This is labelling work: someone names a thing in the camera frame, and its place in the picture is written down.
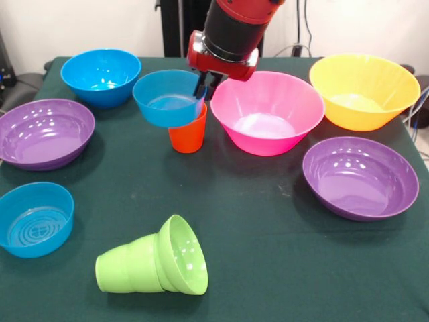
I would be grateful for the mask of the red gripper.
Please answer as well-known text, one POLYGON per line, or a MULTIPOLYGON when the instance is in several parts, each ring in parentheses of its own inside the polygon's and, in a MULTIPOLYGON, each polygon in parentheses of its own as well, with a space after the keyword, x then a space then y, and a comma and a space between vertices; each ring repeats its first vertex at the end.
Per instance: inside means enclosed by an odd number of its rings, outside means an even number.
POLYGON ((231 62, 214 55, 204 44, 203 31, 194 30, 190 36, 188 45, 188 65, 200 71, 194 96, 201 99, 205 95, 205 101, 210 101, 221 83, 223 76, 238 81, 248 81, 257 68, 259 49, 255 48, 250 57, 243 62, 231 62), (211 72, 212 81, 206 86, 207 72, 211 72))

